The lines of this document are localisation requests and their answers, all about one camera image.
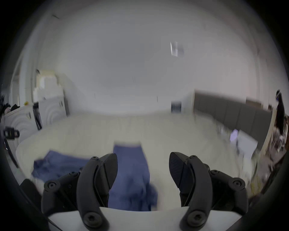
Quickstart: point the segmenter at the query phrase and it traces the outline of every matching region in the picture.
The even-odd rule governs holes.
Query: blue cloth
[[[141,146],[114,146],[118,171],[109,191],[108,207],[129,211],[151,211],[158,194],[149,184],[149,167]]]
[[[32,176],[44,182],[55,180],[70,172],[78,172],[89,159],[75,158],[49,151],[44,159],[34,161]]]

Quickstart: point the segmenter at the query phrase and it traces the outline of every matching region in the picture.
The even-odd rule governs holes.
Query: white wall
[[[245,20],[221,6],[222,17],[179,1],[106,1],[60,13],[45,28],[37,68],[58,73],[70,113],[167,110],[174,100],[189,105],[194,89],[263,103],[274,103],[281,89],[288,111],[282,62],[258,59]],[[173,41],[182,43],[184,57],[171,56]]]

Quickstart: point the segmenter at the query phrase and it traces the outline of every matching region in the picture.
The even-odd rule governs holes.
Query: black bolt
[[[238,187],[240,187],[241,186],[241,181],[239,181],[239,180],[235,180],[235,181],[233,181],[233,185],[235,185],[235,186],[238,186]]]
[[[216,175],[216,174],[219,173],[219,171],[218,171],[218,170],[212,170],[211,173],[212,173],[213,175]]]
[[[54,182],[50,182],[48,183],[48,188],[53,188],[54,186],[56,186],[56,184]]]
[[[102,225],[102,218],[96,212],[88,212],[83,216],[83,222],[93,228],[98,228]]]
[[[201,226],[206,222],[207,216],[204,212],[195,210],[191,212],[187,217],[187,223],[191,227]]]
[[[70,172],[69,175],[71,175],[71,176],[77,176],[77,175],[78,175],[78,172]]]

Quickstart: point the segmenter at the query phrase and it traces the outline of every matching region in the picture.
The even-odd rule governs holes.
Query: floor
[[[25,180],[25,176],[24,176],[23,172],[15,166],[15,164],[13,163],[13,161],[12,161],[11,157],[8,155],[8,153],[6,153],[6,157],[7,157],[7,161],[8,161],[8,164],[11,168],[13,175],[14,175],[15,179],[17,180],[17,183],[20,185]]]
[[[277,152],[276,148],[272,150],[268,149],[266,154],[260,157],[256,174],[252,179],[251,184],[246,187],[249,198],[261,192],[270,176],[270,166],[274,166],[274,164],[285,155],[286,151],[286,149],[283,149],[280,152]]]

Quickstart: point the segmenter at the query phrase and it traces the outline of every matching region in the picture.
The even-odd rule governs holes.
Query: black robotic claw
[[[180,222],[182,230],[201,229],[210,210],[248,211],[245,182],[218,170],[210,170],[196,156],[172,152],[169,159],[171,176],[180,190],[181,206],[189,206]]]

